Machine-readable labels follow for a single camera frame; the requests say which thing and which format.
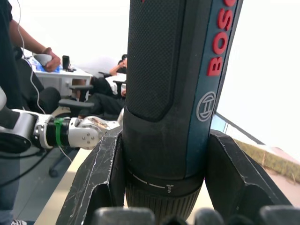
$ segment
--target person's arm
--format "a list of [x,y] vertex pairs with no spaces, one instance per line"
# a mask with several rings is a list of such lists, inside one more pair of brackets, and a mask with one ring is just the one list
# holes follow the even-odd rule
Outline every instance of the person's arm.
[[112,76],[116,76],[117,75],[117,71],[121,68],[124,67],[124,62],[121,61],[117,66],[115,66],[114,68],[112,68],[110,71],[109,71],[109,74],[112,75]]
[[[52,52],[51,48],[46,48],[38,41],[36,41],[29,33],[26,32],[21,26],[19,26],[19,31],[24,40],[24,47],[28,51],[35,54],[49,54],[52,56],[52,60],[48,62],[45,66],[47,72],[54,71],[60,65],[60,58]],[[9,23],[9,34],[14,45],[18,47],[23,46],[21,36],[18,31],[18,23],[15,20],[11,20]]]

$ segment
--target white wall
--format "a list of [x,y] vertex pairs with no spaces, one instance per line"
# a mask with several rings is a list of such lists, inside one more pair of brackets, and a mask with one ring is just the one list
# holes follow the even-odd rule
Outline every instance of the white wall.
[[[17,0],[9,0],[19,20]],[[19,0],[21,25],[58,56],[97,74],[127,53],[129,0]]]
[[300,159],[300,0],[245,0],[217,111]]

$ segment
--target black pants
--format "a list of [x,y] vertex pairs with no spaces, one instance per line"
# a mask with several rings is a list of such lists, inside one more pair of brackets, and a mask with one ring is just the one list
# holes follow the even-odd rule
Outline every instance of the black pants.
[[95,93],[89,100],[86,102],[94,103],[94,107],[91,110],[81,110],[79,116],[86,117],[91,115],[101,115],[104,114],[107,117],[112,116],[118,117],[122,108],[124,107],[125,100],[124,99],[115,99],[113,97]]
[[94,87],[90,91],[91,94],[99,93],[107,96],[114,96],[111,86],[104,77],[93,77],[90,83]]

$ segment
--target sneaker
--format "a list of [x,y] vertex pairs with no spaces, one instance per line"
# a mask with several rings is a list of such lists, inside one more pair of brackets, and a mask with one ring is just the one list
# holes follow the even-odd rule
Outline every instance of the sneaker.
[[34,225],[33,221],[13,220],[11,225]]

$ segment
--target dark shirt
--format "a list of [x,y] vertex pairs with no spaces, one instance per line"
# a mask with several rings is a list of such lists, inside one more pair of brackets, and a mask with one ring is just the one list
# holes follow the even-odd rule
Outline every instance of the dark shirt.
[[117,70],[117,73],[120,74],[127,74],[127,68],[126,67],[122,67],[120,69]]
[[22,96],[15,64],[13,45],[9,36],[9,23],[13,19],[8,0],[0,0],[0,86],[6,94],[10,109],[22,109]]

